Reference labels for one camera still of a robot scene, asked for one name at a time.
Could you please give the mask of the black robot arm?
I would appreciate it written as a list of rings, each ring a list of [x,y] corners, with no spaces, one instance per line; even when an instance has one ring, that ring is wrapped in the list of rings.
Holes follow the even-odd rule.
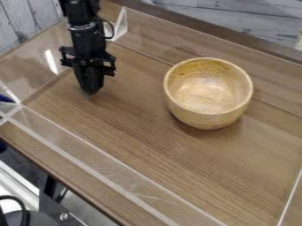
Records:
[[[105,41],[115,35],[105,35],[104,23],[111,27],[112,24],[97,16],[99,0],[58,0],[58,3],[72,41],[70,47],[58,48],[60,62],[73,69],[82,91],[95,94],[104,86],[105,76],[116,75],[116,58],[105,51]]]

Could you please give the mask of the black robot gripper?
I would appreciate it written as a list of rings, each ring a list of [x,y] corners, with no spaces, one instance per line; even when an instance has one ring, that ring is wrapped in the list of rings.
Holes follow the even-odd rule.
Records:
[[[89,22],[81,26],[66,25],[72,46],[61,46],[61,65],[74,69],[74,77],[82,91],[95,94],[104,86],[104,77],[116,75],[116,58],[105,51],[104,24]],[[91,91],[85,69],[93,68]]]

